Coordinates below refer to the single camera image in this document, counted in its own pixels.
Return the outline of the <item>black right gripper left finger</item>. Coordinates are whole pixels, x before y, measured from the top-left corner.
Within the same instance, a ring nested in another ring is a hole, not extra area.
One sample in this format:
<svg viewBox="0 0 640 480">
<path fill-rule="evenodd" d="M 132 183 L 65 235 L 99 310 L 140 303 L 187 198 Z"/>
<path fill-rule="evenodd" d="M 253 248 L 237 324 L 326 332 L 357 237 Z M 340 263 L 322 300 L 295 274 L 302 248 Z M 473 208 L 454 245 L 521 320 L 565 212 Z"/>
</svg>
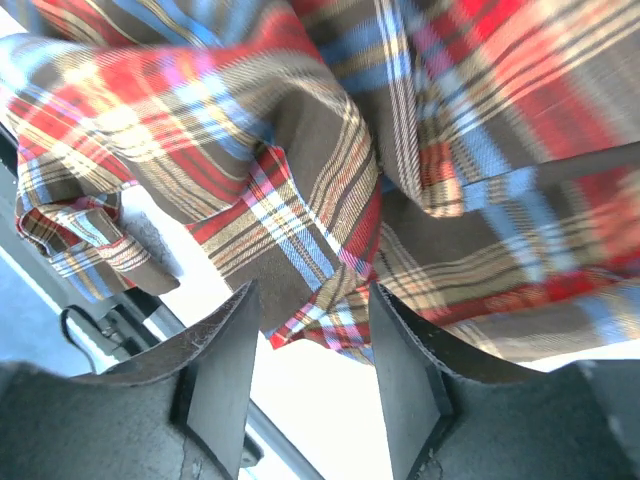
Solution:
<svg viewBox="0 0 640 480">
<path fill-rule="evenodd" d="M 5 479 L 234 479 L 261 317 L 258 286 L 100 375 L 1 366 Z"/>
</svg>

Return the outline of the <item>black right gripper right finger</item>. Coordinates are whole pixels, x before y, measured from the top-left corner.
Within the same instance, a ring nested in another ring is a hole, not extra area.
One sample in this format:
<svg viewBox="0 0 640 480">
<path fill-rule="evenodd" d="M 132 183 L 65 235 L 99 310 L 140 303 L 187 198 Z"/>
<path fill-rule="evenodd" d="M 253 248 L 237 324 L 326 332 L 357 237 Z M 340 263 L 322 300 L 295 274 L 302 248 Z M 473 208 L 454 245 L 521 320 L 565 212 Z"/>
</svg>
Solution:
<svg viewBox="0 0 640 480">
<path fill-rule="evenodd" d="M 379 284 L 369 325 L 397 479 L 635 479 L 639 364 L 543 373 L 423 320 Z"/>
</svg>

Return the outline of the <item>plaid long sleeve shirt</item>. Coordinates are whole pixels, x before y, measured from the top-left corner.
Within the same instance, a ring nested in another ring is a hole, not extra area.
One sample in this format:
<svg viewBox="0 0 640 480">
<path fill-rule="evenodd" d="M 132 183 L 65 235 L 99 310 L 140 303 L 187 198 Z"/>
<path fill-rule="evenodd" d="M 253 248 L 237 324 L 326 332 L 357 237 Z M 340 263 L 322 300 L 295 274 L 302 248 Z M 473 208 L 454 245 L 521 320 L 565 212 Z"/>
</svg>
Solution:
<svg viewBox="0 0 640 480">
<path fill-rule="evenodd" d="M 86 299 L 179 280 L 368 363 L 368 288 L 515 362 L 639 336 L 635 1 L 5 1 L 16 229 Z"/>
</svg>

